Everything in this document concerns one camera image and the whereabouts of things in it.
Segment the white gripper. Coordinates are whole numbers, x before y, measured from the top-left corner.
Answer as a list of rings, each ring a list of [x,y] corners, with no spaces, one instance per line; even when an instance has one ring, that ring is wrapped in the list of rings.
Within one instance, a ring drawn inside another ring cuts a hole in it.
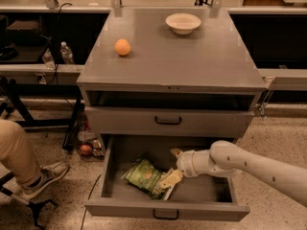
[[[170,149],[171,154],[177,159],[178,170],[170,169],[161,177],[159,186],[167,189],[175,186],[182,177],[197,177],[201,174],[213,175],[216,172],[215,163],[210,156],[209,150]]]

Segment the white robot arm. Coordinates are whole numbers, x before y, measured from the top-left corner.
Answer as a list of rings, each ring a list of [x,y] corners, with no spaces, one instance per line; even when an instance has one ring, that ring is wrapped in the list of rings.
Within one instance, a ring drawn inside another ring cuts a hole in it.
[[[177,168],[170,169],[159,186],[167,189],[175,186],[183,177],[208,174],[215,177],[232,177],[239,171],[246,172],[275,188],[303,206],[307,206],[307,170],[241,149],[237,145],[220,140],[210,149],[171,149],[177,159]]]

